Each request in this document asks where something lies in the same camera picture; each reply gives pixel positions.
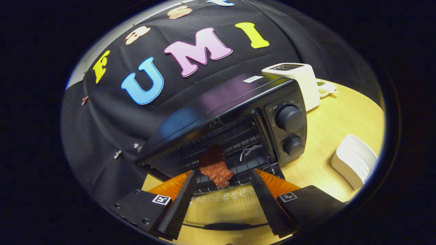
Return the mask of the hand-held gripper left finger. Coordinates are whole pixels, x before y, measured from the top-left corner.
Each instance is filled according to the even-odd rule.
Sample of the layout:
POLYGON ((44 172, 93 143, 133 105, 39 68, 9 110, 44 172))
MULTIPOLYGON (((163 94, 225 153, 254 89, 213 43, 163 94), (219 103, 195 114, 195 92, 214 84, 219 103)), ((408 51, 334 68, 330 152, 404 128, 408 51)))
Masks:
POLYGON ((144 191, 136 189, 109 209, 134 228, 157 238, 177 240, 197 184, 190 170, 144 191))

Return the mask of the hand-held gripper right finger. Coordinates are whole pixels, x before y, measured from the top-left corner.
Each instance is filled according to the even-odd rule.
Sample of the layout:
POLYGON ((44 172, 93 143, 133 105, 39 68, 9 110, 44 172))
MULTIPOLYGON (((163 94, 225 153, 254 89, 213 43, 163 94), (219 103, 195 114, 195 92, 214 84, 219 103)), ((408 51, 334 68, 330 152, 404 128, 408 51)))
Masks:
POLYGON ((271 231, 280 238, 316 227, 346 207, 314 185, 301 188, 259 169, 250 175, 271 231))

